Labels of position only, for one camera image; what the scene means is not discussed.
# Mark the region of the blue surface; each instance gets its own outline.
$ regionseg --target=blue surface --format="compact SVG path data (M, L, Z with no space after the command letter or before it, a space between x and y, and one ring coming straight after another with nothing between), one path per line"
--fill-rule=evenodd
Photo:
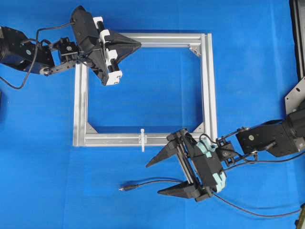
M0 3L1 25L34 37L38 28L66 23L79 4L112 30L212 32L219 135L284 117L283 97L297 83L288 1L11 0ZM40 38L66 35L74 39L70 28ZM143 49L121 63L117 86L103 87L91 74L89 121L107 132L194 128L198 66L187 50ZM5 66L0 75L15 84L24 76ZM0 83L0 90L0 228L294 228L297 215L258 219L215 198L195 203L156 193L170 184L117 191L128 180L183 174L175 158L144 168L160 148L72 147L74 70L31 75L21 91ZM305 201L304 162L232 170L221 196L262 214L294 210Z

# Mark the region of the white clamp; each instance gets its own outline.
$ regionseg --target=white clamp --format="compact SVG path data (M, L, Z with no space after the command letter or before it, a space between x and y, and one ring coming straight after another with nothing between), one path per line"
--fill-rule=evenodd
M94 21L95 27L98 29L99 26L97 25L97 23L99 21L103 22L103 18L102 17L94 17L93 21ZM109 30L103 30L102 32L100 32L100 40L103 42L103 44L106 43L105 36L109 36L109 35L110 35Z
M141 134L139 135L139 143L142 145L142 152L145 151L145 143L147 143L147 135L144 134L144 129L141 129Z
M95 27L98 29L99 27L98 27L97 23L99 21L103 22L103 18L101 16L100 17L94 17L93 21L94 21Z
M115 71L112 73L108 73L108 81L106 83L106 86L118 84L120 82L120 78L122 77L123 73L122 71Z
M111 65L111 60L112 59L115 59L118 57L118 53L116 52L116 50L109 50L109 49L106 49L106 65L107 67L109 65Z

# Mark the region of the cable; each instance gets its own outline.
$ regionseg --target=cable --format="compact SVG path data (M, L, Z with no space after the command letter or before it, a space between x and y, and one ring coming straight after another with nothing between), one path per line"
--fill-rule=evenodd
M216 196L217 198L219 198L220 200L222 200L224 203L226 203L226 204L228 204L228 205L230 205L230 206L232 206L232 207L234 207L234 208L236 208L236 209L238 209L238 210L241 210L241 211L243 211L243 212L245 212L245 213L248 213L248 214L250 214L250 215L253 215L253 216L258 216L258 217L263 217L263 218L284 217L284 216L289 216L289 215L296 214L296 213L300 212L300 209L299 209L299 210L295 210L295 211L288 212L288 213L284 213L284 214L278 214L278 215L261 215L261 214L257 214L257 213L248 211L248 210L246 210L246 209L244 209L244 208L241 208L241 207L239 207L239 206L236 206L235 204L230 203L229 201L227 201L227 200L221 198L220 196L218 196L218 195L216 195L216 194L214 194L214 196Z
M129 190L132 190L132 189L135 189L135 188L138 188L140 186L143 186L143 185L148 185L148 184L152 184L152 183L159 183L159 182L174 182L174 183L182 183L182 181L178 181L178 180L153 180L153 181L148 181L148 182L145 182L145 183L141 183L141 184L135 184L135 185L126 185L126 186L123 186L121 188L119 188L120 191L129 191ZM245 213L248 213L248 214L251 214L251 215L254 215L254 216L258 216L258 217L264 217L264 218L276 218L276 217L284 217L284 216L289 216L289 215L292 215L292 214L295 214L295 213L298 213L300 212L300 209L299 210L296 210L296 211L292 211L292 212L288 212L288 213L284 213L284 214L279 214L279 215L261 215L261 214L257 214L257 213L254 213L254 212L251 212L251 211L248 211L244 208L241 208L235 204L232 204L230 203L229 201L223 199L222 197L214 194L214 196L216 196L217 198L219 198L220 200L222 200L224 203L238 209L238 210L241 210Z
M285 160L267 160L267 161L252 161L252 160L248 160L248 161L240 163L238 165L226 168L223 171L228 171L228 170L231 170L232 168L243 166L243 165L246 165L246 164L255 164L255 163L282 163L282 162L287 162L287 161L296 159L296 158L302 156L303 154L305 154L305 151L300 153L300 154L298 154L298 155L296 155L296 156L293 156L291 158L285 159Z
M141 187L143 185L148 185L148 184L151 184L151 183L160 183L160 182L182 183L182 181L179 181L179 180L152 180L152 181L148 181L148 182L141 183L141 184L136 184L136 185L125 185L123 187L120 187L119 190L120 191L129 191L129 190Z
M205 134L205 133L203 133L203 134L201 134L200 136L199 136L199 141L201 141L201 136L206 136L209 140L210 140L210 142L212 142L212 143L214 143L214 144L217 144L216 142L214 142L212 139L211 139L211 137L209 136L209 135L207 135L207 134Z
M21 89L24 85L25 85L25 82L27 81L29 75L30 75L30 72L32 71L32 68L36 62L36 58L37 58L37 52L38 52L38 45L39 45L39 41L38 41L38 35L39 35L39 32L40 31L44 31L44 30L58 30L58 29L62 29L62 28L65 28L69 25L73 25L74 22L69 22L69 23L66 23L64 25L60 25L60 26L55 26L55 27L48 27L48 28L42 28L42 29L38 29L37 32L36 32L36 44L35 44L35 54L34 54L34 58L32 60L32 64L30 65L30 68L26 74L26 76L24 77L23 81L22 81L22 84L19 86L19 87L16 87L12 84L10 84L8 81L6 81L5 79L3 79L1 76L0 76L0 80L2 80L4 83L6 83L8 86L10 86L11 88L14 88L16 90L19 90Z

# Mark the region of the bolt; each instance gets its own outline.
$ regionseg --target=bolt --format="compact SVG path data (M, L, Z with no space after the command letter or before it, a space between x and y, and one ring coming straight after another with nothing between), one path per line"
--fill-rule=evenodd
M254 136L253 135L249 135L249 140L250 141L254 141Z

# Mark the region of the square frame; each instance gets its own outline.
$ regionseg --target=square frame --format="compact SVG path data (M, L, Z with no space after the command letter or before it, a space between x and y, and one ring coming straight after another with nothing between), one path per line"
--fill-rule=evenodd
M212 34L208 33L122 33L142 48L188 48L200 58L203 122L191 133L197 141L202 133L217 138L217 116ZM75 70L73 146L164 146L170 133L102 134L88 123L88 67Z

